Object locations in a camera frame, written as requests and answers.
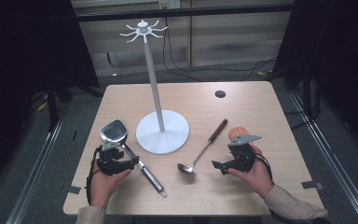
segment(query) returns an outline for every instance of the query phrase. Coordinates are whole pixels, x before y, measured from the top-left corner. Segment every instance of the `sleeve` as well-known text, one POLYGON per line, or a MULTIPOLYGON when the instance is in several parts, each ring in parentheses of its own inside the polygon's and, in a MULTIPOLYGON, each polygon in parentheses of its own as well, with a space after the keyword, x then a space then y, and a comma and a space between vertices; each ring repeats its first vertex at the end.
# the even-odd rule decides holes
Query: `sleeve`
POLYGON ((76 224, 103 224, 106 210, 100 207, 88 206, 79 209, 76 224))
POLYGON ((285 189, 275 185, 264 199, 267 207, 281 217, 292 220, 327 219, 328 212, 314 204, 300 201, 285 189))

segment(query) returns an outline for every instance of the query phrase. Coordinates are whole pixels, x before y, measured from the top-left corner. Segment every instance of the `black dot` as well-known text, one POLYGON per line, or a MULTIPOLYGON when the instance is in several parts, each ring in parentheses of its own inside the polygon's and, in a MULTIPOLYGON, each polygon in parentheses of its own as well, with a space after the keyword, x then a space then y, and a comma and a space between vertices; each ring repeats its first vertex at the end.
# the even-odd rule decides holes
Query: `black dot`
POLYGON ((226 96, 226 93, 224 91, 217 91, 214 93, 214 95, 218 98, 224 98, 226 96))

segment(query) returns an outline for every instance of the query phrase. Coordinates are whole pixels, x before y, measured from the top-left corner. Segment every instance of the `white stand base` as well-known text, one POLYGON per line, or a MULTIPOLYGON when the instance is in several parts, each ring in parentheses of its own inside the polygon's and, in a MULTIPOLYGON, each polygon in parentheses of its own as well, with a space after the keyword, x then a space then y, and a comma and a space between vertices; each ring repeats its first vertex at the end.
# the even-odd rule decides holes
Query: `white stand base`
POLYGON ((187 140, 190 128, 187 120, 171 110, 162 110, 165 132, 159 129, 157 113, 144 117, 136 129, 141 147, 155 155, 168 155, 178 150, 187 140))

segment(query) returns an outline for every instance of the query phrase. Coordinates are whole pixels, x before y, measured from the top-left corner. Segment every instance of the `ladle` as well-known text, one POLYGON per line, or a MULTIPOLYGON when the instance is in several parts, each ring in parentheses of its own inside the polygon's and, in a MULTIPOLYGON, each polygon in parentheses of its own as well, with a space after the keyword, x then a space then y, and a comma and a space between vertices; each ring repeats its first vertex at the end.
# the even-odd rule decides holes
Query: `ladle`
MULTIPOLYGON (((119 119, 115 119, 106 124, 100 130, 100 136, 104 141, 119 144, 131 158, 135 158, 135 153, 133 153, 133 151, 126 145, 127 135, 127 129, 119 119)), ((153 176, 152 172, 150 172, 150 170, 141 161, 138 162, 137 166, 142 170, 142 173, 144 173, 150 183, 153 184, 158 193, 160 193, 162 197, 166 198, 168 196, 167 191, 165 191, 164 187, 162 187, 158 180, 153 176)))
POLYGON ((227 123, 228 123, 228 120, 224 119, 223 122, 216 129, 216 131, 214 131, 212 136, 208 139, 208 144, 206 145, 206 147, 200 152, 200 154, 196 157, 196 159, 193 160, 193 163, 191 163, 191 165, 185 166, 181 163, 178 163, 178 169, 183 174, 185 174, 185 175, 195 175, 196 174, 196 173, 194 173, 194 166, 196 165, 197 160, 200 158, 200 156, 205 151, 205 149, 214 141, 214 139, 216 139, 217 135, 219 135, 222 132, 223 128, 226 127, 227 123))

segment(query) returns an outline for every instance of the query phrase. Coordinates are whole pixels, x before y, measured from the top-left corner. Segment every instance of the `wrist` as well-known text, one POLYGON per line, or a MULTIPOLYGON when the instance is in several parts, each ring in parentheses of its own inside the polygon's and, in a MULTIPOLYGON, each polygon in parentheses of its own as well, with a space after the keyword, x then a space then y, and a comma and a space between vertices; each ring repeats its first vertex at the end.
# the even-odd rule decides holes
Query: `wrist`
POLYGON ((265 199, 267 195, 271 192, 271 190, 274 188, 274 185, 272 183, 268 183, 267 185, 264 185, 262 188, 260 188, 256 193, 262 198, 265 199))
POLYGON ((98 198, 96 198, 96 199, 91 198, 91 202, 90 202, 89 205, 106 209, 107 203, 108 203, 107 200, 102 200, 102 199, 98 199, 98 198))

